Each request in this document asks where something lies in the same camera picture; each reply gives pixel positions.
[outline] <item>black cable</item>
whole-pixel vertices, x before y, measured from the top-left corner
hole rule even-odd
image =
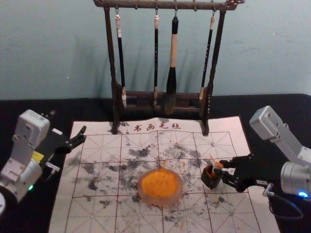
[[[290,205],[291,207],[293,207],[300,215],[299,216],[281,216],[281,215],[278,215],[276,213],[273,212],[272,210],[272,207],[271,207],[271,202],[269,202],[269,210],[270,212],[277,218],[279,219],[283,219],[283,220],[299,220],[299,219],[302,219],[303,218],[303,213],[302,211],[294,204],[292,203],[291,201],[287,200],[286,198],[284,197],[281,197],[275,193],[268,193],[268,195],[270,197],[276,197],[278,198],[279,200],[282,200],[284,201],[285,203],[287,203],[288,205]]]

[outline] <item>wall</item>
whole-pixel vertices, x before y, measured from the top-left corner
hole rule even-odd
[[[311,94],[310,9],[308,0],[247,0],[227,12],[214,94]],[[121,81],[114,9],[110,14]],[[128,90],[153,90],[154,14],[120,9]],[[173,15],[159,10],[160,90]],[[177,91],[200,89],[210,17],[210,11],[178,11]],[[0,99],[110,97],[105,36],[104,11],[92,0],[1,0]]]

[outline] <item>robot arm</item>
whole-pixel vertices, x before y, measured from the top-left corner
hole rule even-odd
[[[53,114],[44,116],[27,110],[19,116],[11,156],[0,173],[0,216],[6,207],[22,200],[45,167],[52,169],[51,175],[59,171],[59,167],[50,163],[55,153],[70,153],[85,142],[86,126],[72,139],[50,129]]]
[[[270,106],[257,110],[250,125],[263,140],[269,139],[275,143],[290,162],[283,165],[269,164],[268,158],[265,162],[254,154],[234,157],[230,161],[221,160],[204,169],[201,177],[204,184],[213,189],[222,179],[238,192],[243,192],[253,185],[267,187],[269,183],[275,184],[281,180],[284,193],[309,197],[311,150],[301,145]],[[230,174],[226,168],[235,168],[234,174]]]

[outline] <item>black tablecloth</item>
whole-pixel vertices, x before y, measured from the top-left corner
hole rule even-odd
[[[311,97],[308,95],[253,95],[214,97],[211,118],[240,115],[245,133],[252,152],[258,156],[273,156],[275,163],[286,161],[282,153],[270,142],[262,141],[249,126],[249,119],[254,112],[266,105],[272,108],[288,123],[293,134],[306,147],[311,148]],[[12,149],[12,135],[18,116],[27,109],[38,113],[57,110],[52,119],[52,126],[70,135],[72,123],[79,121],[112,120],[111,100],[76,99],[76,100],[14,100],[0,101],[0,168],[6,163]],[[154,115],[152,112],[125,113],[122,120],[142,120],[152,117],[167,117],[164,114]],[[198,114],[179,113],[171,118],[198,119]],[[64,156],[56,156],[54,163],[62,166]],[[14,209],[10,216],[4,215],[1,220],[2,233],[44,233],[48,232],[53,204],[57,193],[60,176],[54,177],[49,183],[36,183]],[[279,228],[284,233],[310,232],[310,204],[298,197],[285,195],[292,200],[304,213],[303,220],[278,220]],[[273,209],[278,213],[292,213],[282,203],[274,203]]]

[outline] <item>yellow label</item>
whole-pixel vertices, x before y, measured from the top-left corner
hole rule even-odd
[[[44,155],[40,154],[39,152],[35,151],[33,153],[33,159],[37,162],[40,163],[40,161],[43,159]]]

